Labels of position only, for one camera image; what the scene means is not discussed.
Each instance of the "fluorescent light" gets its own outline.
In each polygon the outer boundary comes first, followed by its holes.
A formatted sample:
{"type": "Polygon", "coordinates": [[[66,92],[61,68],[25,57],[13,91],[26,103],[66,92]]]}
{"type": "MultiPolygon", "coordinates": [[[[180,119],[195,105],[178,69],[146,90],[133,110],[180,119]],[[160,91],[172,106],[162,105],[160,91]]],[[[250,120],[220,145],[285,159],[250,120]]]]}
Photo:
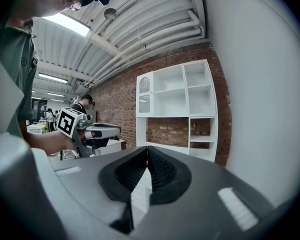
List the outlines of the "fluorescent light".
{"type": "Polygon", "coordinates": [[[43,17],[44,19],[57,23],[69,30],[72,30],[74,32],[77,32],[78,34],[82,36],[86,36],[89,32],[89,28],[84,25],[83,23],[78,22],[77,20],[74,20],[73,18],[66,16],[64,14],[58,13],[54,16],[49,17],[43,17]]]}
{"type": "Polygon", "coordinates": [[[54,76],[51,76],[51,75],[48,75],[48,74],[39,73],[39,77],[48,78],[48,79],[51,79],[51,80],[59,81],[61,83],[66,83],[66,84],[68,83],[68,80],[64,80],[62,78],[54,77],[54,76]]]}
{"type": "Polygon", "coordinates": [[[47,92],[47,94],[53,95],[53,96],[64,97],[64,95],[61,95],[61,94],[55,94],[55,93],[50,93],[50,92],[47,92]]]}

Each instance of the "white wall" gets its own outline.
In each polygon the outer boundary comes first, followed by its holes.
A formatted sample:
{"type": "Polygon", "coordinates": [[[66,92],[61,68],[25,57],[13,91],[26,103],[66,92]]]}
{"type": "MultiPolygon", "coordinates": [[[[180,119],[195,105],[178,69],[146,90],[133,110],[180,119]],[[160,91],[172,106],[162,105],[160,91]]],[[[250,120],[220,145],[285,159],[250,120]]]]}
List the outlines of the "white wall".
{"type": "Polygon", "coordinates": [[[46,109],[52,109],[52,112],[55,114],[56,110],[59,111],[61,108],[68,108],[69,106],[70,106],[70,104],[65,103],[65,102],[48,100],[46,109]]]}
{"type": "Polygon", "coordinates": [[[226,168],[275,206],[300,186],[300,28],[280,0],[204,0],[227,80],[226,168]]]}

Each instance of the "round ceiling fixture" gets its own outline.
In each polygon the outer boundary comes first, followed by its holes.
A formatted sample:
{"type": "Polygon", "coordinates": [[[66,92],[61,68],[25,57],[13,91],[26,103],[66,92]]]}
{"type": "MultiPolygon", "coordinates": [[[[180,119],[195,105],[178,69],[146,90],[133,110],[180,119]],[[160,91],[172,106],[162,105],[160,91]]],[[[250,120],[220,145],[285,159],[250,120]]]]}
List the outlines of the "round ceiling fixture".
{"type": "Polygon", "coordinates": [[[104,11],[104,17],[108,20],[108,21],[114,21],[117,17],[118,17],[118,12],[116,9],[113,8],[108,8],[104,11]]]}

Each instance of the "cabinet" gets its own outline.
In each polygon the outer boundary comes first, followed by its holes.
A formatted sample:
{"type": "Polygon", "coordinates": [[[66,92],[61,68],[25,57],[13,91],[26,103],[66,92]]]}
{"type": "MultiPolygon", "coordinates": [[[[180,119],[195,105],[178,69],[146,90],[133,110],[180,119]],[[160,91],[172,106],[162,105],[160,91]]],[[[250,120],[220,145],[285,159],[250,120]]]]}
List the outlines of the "cabinet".
{"type": "Polygon", "coordinates": [[[154,145],[215,160],[218,141],[216,91],[206,59],[191,61],[152,71],[136,80],[136,144],[154,145]],[[146,118],[188,117],[188,147],[146,142],[146,118]],[[192,119],[211,120],[211,136],[192,136],[192,119]],[[209,148],[191,148],[191,143],[208,143],[209,148]]]}

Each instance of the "red brick wall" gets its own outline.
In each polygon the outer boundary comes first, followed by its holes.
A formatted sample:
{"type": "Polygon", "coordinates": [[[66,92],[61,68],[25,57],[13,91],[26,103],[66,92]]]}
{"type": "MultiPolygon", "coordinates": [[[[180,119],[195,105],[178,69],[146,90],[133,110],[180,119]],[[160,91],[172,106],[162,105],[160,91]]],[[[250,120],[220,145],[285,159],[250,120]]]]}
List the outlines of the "red brick wall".
{"type": "MultiPolygon", "coordinates": [[[[136,146],[137,76],[169,66],[207,59],[218,106],[218,145],[215,162],[225,166],[231,143],[231,109],[227,82],[220,61],[210,42],[190,45],[145,59],[111,77],[91,91],[98,111],[98,121],[121,127],[127,147],[136,146]]],[[[210,121],[198,120],[191,125],[197,135],[210,133],[210,121]]],[[[150,142],[187,147],[188,118],[149,118],[147,139],[150,142]]]]}

